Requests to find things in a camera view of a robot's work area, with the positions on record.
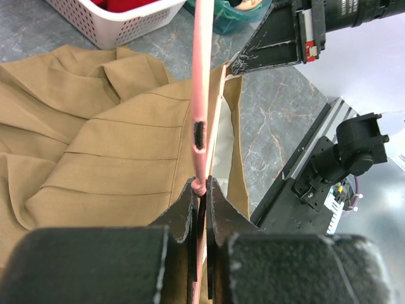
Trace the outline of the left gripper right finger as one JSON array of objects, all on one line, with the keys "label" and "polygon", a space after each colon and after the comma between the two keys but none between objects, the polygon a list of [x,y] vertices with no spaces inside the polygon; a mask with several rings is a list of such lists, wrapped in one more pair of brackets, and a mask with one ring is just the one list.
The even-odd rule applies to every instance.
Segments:
[{"label": "left gripper right finger", "polygon": [[213,303],[233,303],[234,275],[243,269],[235,242],[241,236],[264,233],[226,199],[218,181],[210,176],[206,193],[208,297]]}]

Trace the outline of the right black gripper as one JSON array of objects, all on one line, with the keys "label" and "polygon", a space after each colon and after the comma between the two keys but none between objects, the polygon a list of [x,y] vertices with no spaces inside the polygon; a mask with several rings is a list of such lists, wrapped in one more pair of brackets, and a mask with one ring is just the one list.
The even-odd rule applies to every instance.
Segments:
[{"label": "right black gripper", "polygon": [[404,13],[404,1],[298,1],[272,4],[245,46],[230,61],[233,75],[319,58],[326,33]]}]

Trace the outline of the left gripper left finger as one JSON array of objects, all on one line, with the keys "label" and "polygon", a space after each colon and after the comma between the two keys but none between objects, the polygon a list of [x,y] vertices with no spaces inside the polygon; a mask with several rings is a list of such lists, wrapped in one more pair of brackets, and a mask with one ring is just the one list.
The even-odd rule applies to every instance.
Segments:
[{"label": "left gripper left finger", "polygon": [[155,303],[192,303],[197,279],[198,201],[187,180],[178,199],[151,227],[163,229]]}]

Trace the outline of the pink wire hanger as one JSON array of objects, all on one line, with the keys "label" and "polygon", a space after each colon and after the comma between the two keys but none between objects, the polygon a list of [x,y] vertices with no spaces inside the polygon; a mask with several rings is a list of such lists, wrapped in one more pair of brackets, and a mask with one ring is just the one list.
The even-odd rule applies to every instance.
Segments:
[{"label": "pink wire hanger", "polygon": [[216,146],[216,137],[221,109],[222,94],[216,97],[215,113],[211,127],[211,139],[208,139],[209,80],[211,66],[211,46],[213,33],[214,1],[196,1],[194,15],[194,35],[192,50],[192,96],[190,100],[192,118],[192,159],[195,179],[192,189],[197,196],[197,275],[192,287],[192,302],[199,303],[203,274],[204,225],[207,205],[207,179],[211,170],[212,157]]}]

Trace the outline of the tan skirt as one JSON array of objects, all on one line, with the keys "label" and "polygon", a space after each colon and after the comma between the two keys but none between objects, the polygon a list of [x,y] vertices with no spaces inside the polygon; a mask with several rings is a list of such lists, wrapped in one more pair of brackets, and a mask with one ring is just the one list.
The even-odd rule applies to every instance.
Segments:
[{"label": "tan skirt", "polygon": [[63,46],[1,65],[1,248],[40,227],[146,225],[193,176],[191,80]]}]

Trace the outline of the red garment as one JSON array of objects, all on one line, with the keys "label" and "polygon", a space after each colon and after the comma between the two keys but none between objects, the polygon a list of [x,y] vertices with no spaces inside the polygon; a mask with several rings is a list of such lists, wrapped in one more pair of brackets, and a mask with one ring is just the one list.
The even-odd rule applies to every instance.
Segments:
[{"label": "red garment", "polygon": [[92,0],[98,7],[113,13],[123,13],[153,3],[153,0]]}]

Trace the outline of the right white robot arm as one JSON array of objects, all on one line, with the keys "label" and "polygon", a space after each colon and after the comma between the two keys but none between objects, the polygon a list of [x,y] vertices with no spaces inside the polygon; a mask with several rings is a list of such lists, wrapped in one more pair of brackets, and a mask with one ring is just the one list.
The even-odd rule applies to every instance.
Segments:
[{"label": "right white robot arm", "polygon": [[[231,60],[233,75],[307,64],[320,57],[326,34],[404,13],[404,1],[272,1],[256,31]],[[303,205],[320,209],[317,196],[348,175],[356,177],[385,163],[387,135],[374,113],[350,118],[336,128],[337,144],[311,155],[295,177],[292,192]]]}]

